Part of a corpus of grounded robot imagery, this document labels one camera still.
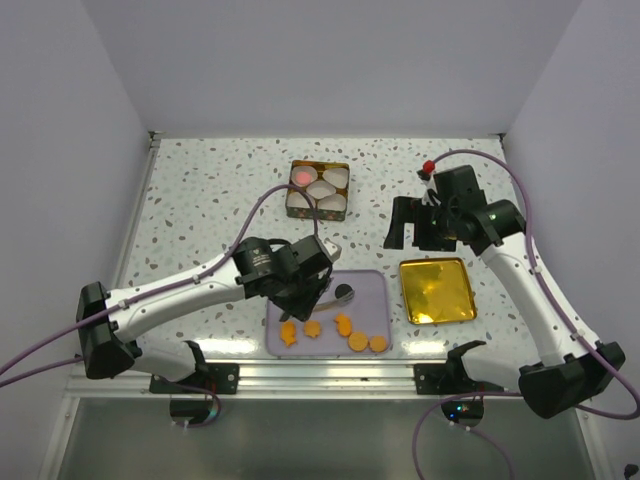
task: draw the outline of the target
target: metal bracket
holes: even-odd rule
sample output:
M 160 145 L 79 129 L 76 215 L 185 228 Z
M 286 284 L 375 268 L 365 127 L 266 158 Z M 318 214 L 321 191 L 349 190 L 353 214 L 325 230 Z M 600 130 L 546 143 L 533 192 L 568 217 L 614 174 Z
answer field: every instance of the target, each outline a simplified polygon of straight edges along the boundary
M 240 366 L 237 363 L 207 363 L 208 376 L 216 386 L 216 394 L 235 395 L 240 379 Z M 192 393 L 174 385 L 167 385 L 161 380 L 151 377 L 149 392 L 157 394 L 176 395 Z
M 448 371 L 444 363 L 416 363 L 413 366 L 413 381 L 418 395 L 456 395 L 472 391 L 503 392 L 504 388 L 489 382 L 472 382 L 457 386 L 448 381 Z

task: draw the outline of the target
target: gray wall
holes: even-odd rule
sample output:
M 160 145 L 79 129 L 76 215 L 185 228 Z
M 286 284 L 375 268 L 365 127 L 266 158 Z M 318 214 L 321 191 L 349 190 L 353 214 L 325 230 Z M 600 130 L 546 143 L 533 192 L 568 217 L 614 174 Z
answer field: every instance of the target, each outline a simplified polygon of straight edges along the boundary
M 176 135 L 506 132 L 580 0 L 84 0 Z
M 0 2 L 0 362 L 109 281 L 145 130 L 79 0 Z M 70 358 L 77 336 L 24 367 Z M 67 371 L 0 391 L 0 477 L 38 474 Z
M 640 386 L 640 3 L 584 0 L 506 137 L 537 238 L 576 309 L 627 353 Z M 630 411 L 618 385 L 600 403 Z M 602 420 L 618 477 L 640 463 L 640 423 Z

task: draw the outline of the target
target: gold square tray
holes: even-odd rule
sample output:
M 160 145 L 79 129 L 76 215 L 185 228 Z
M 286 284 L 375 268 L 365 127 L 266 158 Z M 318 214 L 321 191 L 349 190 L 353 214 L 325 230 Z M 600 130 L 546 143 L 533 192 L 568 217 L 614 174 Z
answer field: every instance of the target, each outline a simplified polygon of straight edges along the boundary
M 478 315 L 460 258 L 407 260 L 400 263 L 400 278 L 411 323 L 465 322 Z

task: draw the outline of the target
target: speckled white tabletop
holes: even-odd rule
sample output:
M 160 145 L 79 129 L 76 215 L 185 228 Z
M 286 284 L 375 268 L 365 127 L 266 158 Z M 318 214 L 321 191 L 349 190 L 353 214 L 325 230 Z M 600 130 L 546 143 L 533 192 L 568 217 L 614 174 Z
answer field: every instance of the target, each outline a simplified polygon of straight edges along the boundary
M 295 159 L 351 165 L 347 220 L 323 222 L 320 237 L 343 247 L 339 269 L 377 269 L 388 282 L 393 344 L 382 359 L 444 358 L 448 349 L 470 340 L 493 343 L 514 362 L 535 357 L 535 347 L 518 311 L 493 273 L 459 246 L 467 265 L 478 318 L 449 325 L 408 322 L 398 265 L 423 258 L 405 250 L 383 250 L 393 197 L 421 196 L 415 172 L 427 158 L 449 149 L 476 148 L 503 158 L 497 139 L 164 139 L 128 259 L 125 283 L 140 285 L 206 262 L 224 251 L 249 209 L 268 188 L 285 183 Z M 507 174 L 476 157 L 459 156 L 443 166 L 474 166 L 489 201 L 514 200 Z M 278 192 L 256 216 L 249 234 L 292 241 L 312 232 L 309 220 L 291 219 Z M 451 254 L 429 253 L 430 256 Z M 266 300 L 218 305 L 166 323 L 153 335 L 196 340 L 208 359 L 270 359 L 265 350 Z

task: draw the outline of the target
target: purple cable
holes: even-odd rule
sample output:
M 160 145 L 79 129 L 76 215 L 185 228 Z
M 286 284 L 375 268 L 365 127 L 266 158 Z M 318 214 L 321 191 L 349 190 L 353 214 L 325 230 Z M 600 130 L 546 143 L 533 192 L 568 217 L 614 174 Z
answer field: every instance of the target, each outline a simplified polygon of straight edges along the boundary
M 429 415 L 431 415 L 431 413 L 435 409 L 437 409 L 439 406 L 441 406 L 441 405 L 443 405 L 445 403 L 449 403 L 449 402 L 451 402 L 453 400 L 460 400 L 462 398 L 473 398 L 473 397 L 520 397 L 520 396 L 521 395 L 519 393 L 515 393 L 515 392 L 471 392 L 471 393 L 461 393 L 459 395 L 451 395 L 450 397 L 447 397 L 445 399 L 438 400 L 434 405 L 429 407 L 427 409 L 427 411 L 422 414 L 422 416 L 420 417 L 420 420 L 418 420 L 418 423 L 416 424 L 415 428 L 413 429 L 413 438 L 411 440 L 411 454 L 413 455 L 413 465 L 414 465 L 414 467 L 416 469 L 416 473 L 418 474 L 418 477 L 420 477 L 420 480 L 425 480 L 425 477 L 422 474 L 422 470 L 420 469 L 420 464 L 418 462 L 418 434 L 420 433 L 420 428 L 422 427 L 422 424 L 424 423 L 424 421 L 427 419 L 427 417 Z M 494 448 L 496 450 L 498 450 L 498 452 L 500 452 L 500 455 L 502 455 L 504 457 L 505 461 L 507 462 L 507 466 L 509 467 L 509 479 L 510 480 L 514 480 L 516 478 L 516 470 L 515 470 L 515 467 L 513 465 L 513 460 L 511 459 L 509 454 L 506 452 L 506 450 L 504 450 L 495 440 L 493 440 L 486 433 L 483 433 L 483 432 L 481 432 L 479 430 L 476 430 L 475 428 L 472 428 L 469 431 L 471 433 L 479 436 L 480 438 L 483 438 L 487 442 L 489 442 L 491 445 L 494 446 Z
M 74 357 L 69 360 L 62 360 L 60 362 L 50 363 L 49 365 L 44 365 L 43 367 L 34 368 L 33 370 L 29 370 L 28 372 L 21 373 L 20 375 L 16 375 L 15 377 L 8 378 L 7 380 L 3 380 L 0 382 L 0 388 L 6 387 L 7 385 L 11 385 L 12 383 L 18 382 L 20 380 L 24 380 L 25 378 L 29 378 L 38 373 L 46 372 L 47 370 L 52 370 L 58 367 L 64 367 L 65 365 L 73 365 L 74 363 L 78 363 L 82 361 L 82 357 Z
M 504 168 L 509 173 L 514 183 L 518 186 L 518 190 L 520 190 L 520 194 L 522 195 L 522 200 L 524 201 L 524 207 L 525 207 L 525 219 L 526 219 L 525 245 L 527 249 L 527 255 L 529 257 L 529 262 L 531 264 L 531 270 L 534 272 L 534 276 L 538 281 L 540 288 L 542 289 L 545 296 L 549 300 L 549 303 L 551 303 L 551 305 L 553 306 L 553 309 L 560 316 L 560 319 L 562 320 L 562 322 L 567 326 L 567 328 L 572 334 L 578 333 L 578 329 L 576 328 L 576 326 L 573 324 L 569 316 L 565 313 L 565 311 L 562 309 L 562 307 L 558 303 L 558 300 L 553 295 L 553 292 L 551 291 L 551 288 L 549 288 L 549 285 L 544 279 L 542 273 L 539 271 L 536 271 L 536 267 L 538 266 L 538 261 L 536 260 L 536 255 L 533 248 L 533 212 L 532 212 L 531 201 L 529 199 L 529 195 L 527 194 L 527 190 L 524 187 L 524 183 L 511 170 L 511 168 L 509 168 L 509 166 L 505 162 L 494 157 L 493 155 L 490 155 L 485 152 L 481 152 L 479 150 L 471 150 L 471 149 L 450 150 L 438 156 L 435 160 L 433 160 L 433 162 L 437 164 L 438 162 L 440 162 L 441 160 L 447 157 L 450 157 L 452 155 L 459 155 L 459 154 L 477 155 L 480 157 L 484 157 L 487 160 L 491 160 L 493 163 L 496 163 L 500 165 L 502 168 Z M 592 413 L 594 415 L 600 415 L 602 417 L 612 418 L 615 420 L 633 420 L 640 417 L 640 393 L 635 389 L 633 385 L 631 385 L 631 383 L 618 370 L 616 370 L 609 362 L 607 362 L 607 360 L 602 355 L 600 355 L 591 345 L 589 345 L 589 342 L 587 342 L 582 336 L 577 335 L 577 340 L 585 348 L 585 350 L 587 350 L 593 356 L 593 358 L 595 358 L 600 363 L 600 365 L 602 365 L 607 370 L 607 372 L 609 372 L 616 380 L 618 380 L 627 389 L 627 391 L 631 394 L 631 396 L 636 402 L 636 409 L 632 413 L 610 413 L 610 412 L 604 412 L 602 410 L 598 410 L 591 407 L 585 407 L 582 405 L 578 405 L 576 408 L 583 410 L 585 412 Z
M 211 412 L 209 412 L 209 417 L 207 417 L 207 419 L 204 422 L 202 422 L 202 423 L 194 423 L 193 425 L 190 424 L 188 421 L 182 422 L 182 423 L 175 422 L 176 425 L 179 425 L 179 426 L 181 426 L 183 428 L 202 428 L 202 427 L 206 427 L 207 425 L 212 424 L 220 416 L 220 412 L 222 412 L 222 402 L 220 401 L 218 396 L 215 394 L 215 392 L 209 391 L 206 388 L 190 387 L 190 386 L 180 385 L 179 383 L 170 382 L 169 380 L 167 380 L 166 378 L 163 378 L 163 377 L 158 377 L 158 378 L 162 382 L 166 383 L 167 385 L 173 385 L 174 387 L 181 388 L 182 390 L 187 390 L 189 392 L 202 393 L 204 395 L 207 395 L 207 396 L 211 397 L 213 399 L 213 401 L 215 402 L 215 404 L 216 404 L 216 413 L 214 415 L 211 415 Z
M 309 197 L 309 195 L 303 189 L 301 189 L 300 187 L 298 187 L 296 185 L 289 185 L 289 184 L 278 185 L 276 187 L 273 187 L 273 188 L 270 188 L 269 190 L 267 190 L 265 192 L 265 194 L 262 195 L 258 199 L 256 204 L 253 206 L 253 208 L 249 212 L 249 215 L 247 216 L 247 219 L 245 220 L 244 224 L 242 225 L 242 228 L 240 229 L 240 233 L 238 233 L 238 236 L 236 237 L 236 239 L 231 244 L 231 247 L 229 248 L 229 250 L 224 254 L 224 256 L 215 265 L 209 267 L 206 270 L 203 270 L 202 273 L 200 273 L 198 275 L 199 278 L 203 278 L 203 277 L 206 277 L 207 275 L 211 275 L 216 270 L 218 270 L 227 260 L 229 260 L 229 258 L 231 258 L 231 255 L 233 255 L 233 252 L 236 250 L 236 248 L 238 248 L 238 245 L 242 241 L 242 238 L 244 237 L 244 234 L 247 232 L 247 230 L 249 228 L 249 225 L 251 224 L 251 221 L 253 220 L 253 217 L 255 216 L 256 212 L 260 208 L 260 205 L 262 205 L 264 203 L 264 201 L 269 196 L 271 196 L 273 193 L 277 192 L 278 190 L 284 190 L 284 189 L 296 190 L 297 192 L 301 193 L 302 196 L 305 198 L 305 200 L 309 204 L 309 207 L 311 208 L 311 211 L 313 213 L 313 233 L 316 236 L 318 235 L 318 212 L 316 211 L 316 208 L 313 205 L 313 202 L 311 201 L 311 198 Z M 129 297 L 126 300 L 124 300 L 124 304 L 131 305 L 133 303 L 139 302 L 140 300 L 144 300 L 145 298 L 149 298 L 149 297 L 152 297 L 154 295 L 158 295 L 160 293 L 168 292 L 169 290 L 173 290 L 174 288 L 184 287 L 184 286 L 189 285 L 191 283 L 193 283 L 193 278 L 192 277 L 185 278 L 183 280 L 178 280 L 178 281 L 170 283 L 168 285 L 164 285 L 162 287 L 158 287 L 158 288 L 155 288 L 153 290 L 149 290 L 148 292 L 140 293 L 138 295 L 134 295 L 132 297 Z M 110 315 L 110 314 L 112 314 L 114 312 L 117 312 L 118 310 L 120 310 L 120 305 L 113 305 L 113 306 L 111 306 L 111 307 L 109 307 L 109 308 L 107 308 L 107 309 L 105 309 L 105 310 L 103 310 L 101 312 L 98 312 L 98 313 L 96 313 L 94 315 L 91 315 L 91 316 L 89 316 L 89 317 L 87 317 L 87 318 L 85 318 L 85 319 L 83 319 L 83 320 L 81 320 L 81 321 L 79 321 L 79 322 L 77 322 L 77 323 L 75 323 L 73 325 L 69 325 L 68 327 L 63 328 L 59 332 L 54 333 L 53 335 L 45 338 L 44 340 L 39 341 L 35 345 L 27 348 L 26 350 L 24 350 L 23 352 L 19 353 L 14 358 L 9 360 L 6 364 L 4 364 L 0 368 L 0 376 L 4 375 L 7 372 L 7 370 L 9 370 L 10 368 L 14 367 L 16 364 L 20 363 L 22 360 L 27 358 L 29 355 L 31 355 L 32 353 L 40 350 L 42 347 L 50 344 L 54 340 L 57 340 L 58 338 L 63 337 L 65 335 L 67 335 L 68 333 L 73 332 L 74 330 L 78 330 L 80 328 L 86 327 L 87 325 L 90 325 L 90 324 L 100 320 L 101 318 L 107 316 L 107 315 Z

